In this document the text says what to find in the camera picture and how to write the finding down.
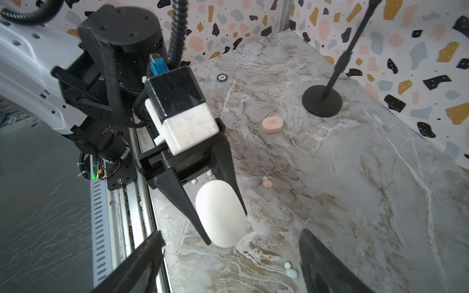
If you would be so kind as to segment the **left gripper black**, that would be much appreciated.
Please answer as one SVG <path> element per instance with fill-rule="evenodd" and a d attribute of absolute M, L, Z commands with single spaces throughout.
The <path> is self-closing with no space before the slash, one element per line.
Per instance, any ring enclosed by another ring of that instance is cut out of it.
<path fill-rule="evenodd" d="M 166 143 L 156 146 L 137 158 L 136 167 L 151 189 L 158 189 L 175 206 L 200 234 L 206 245 L 212 242 L 200 221 L 183 185 L 197 178 L 206 169 L 214 177 L 228 183 L 234 190 L 245 215 L 247 210 L 236 180 L 230 143 L 225 135 L 225 124 L 220 118 L 215 122 L 219 132 L 208 140 L 173 155 Z"/>

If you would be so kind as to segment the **white earbud charging case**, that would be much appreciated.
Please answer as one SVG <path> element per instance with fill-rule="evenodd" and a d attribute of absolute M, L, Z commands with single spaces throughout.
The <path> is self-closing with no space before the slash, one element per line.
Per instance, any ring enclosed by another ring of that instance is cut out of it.
<path fill-rule="evenodd" d="M 222 180 L 204 184 L 195 198 L 202 226 L 214 245 L 235 246 L 245 235 L 246 214 L 234 189 Z"/>

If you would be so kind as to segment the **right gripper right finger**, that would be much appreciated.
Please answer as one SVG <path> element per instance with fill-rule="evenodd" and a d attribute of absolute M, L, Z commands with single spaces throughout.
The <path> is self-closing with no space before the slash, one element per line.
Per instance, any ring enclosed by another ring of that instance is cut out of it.
<path fill-rule="evenodd" d="M 300 234 L 299 253 L 309 293 L 372 292 L 308 229 Z"/>

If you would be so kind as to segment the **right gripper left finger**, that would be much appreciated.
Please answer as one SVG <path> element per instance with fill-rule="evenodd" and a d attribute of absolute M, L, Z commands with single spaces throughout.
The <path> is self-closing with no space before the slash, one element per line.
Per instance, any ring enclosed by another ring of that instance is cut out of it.
<path fill-rule="evenodd" d="M 165 241 L 154 231 L 92 293 L 155 293 Z"/>

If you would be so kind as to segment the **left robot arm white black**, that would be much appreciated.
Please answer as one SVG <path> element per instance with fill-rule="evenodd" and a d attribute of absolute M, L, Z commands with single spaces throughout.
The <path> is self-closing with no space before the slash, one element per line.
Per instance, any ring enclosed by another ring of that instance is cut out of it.
<path fill-rule="evenodd" d="M 63 34 L 48 25 L 63 6 L 1 9 L 1 94 L 76 145 L 83 178 L 116 190 L 142 176 L 206 244 L 236 245 L 247 210 L 225 125 L 181 65 L 188 2 L 171 2 L 169 43 L 154 13 L 110 4 Z"/>

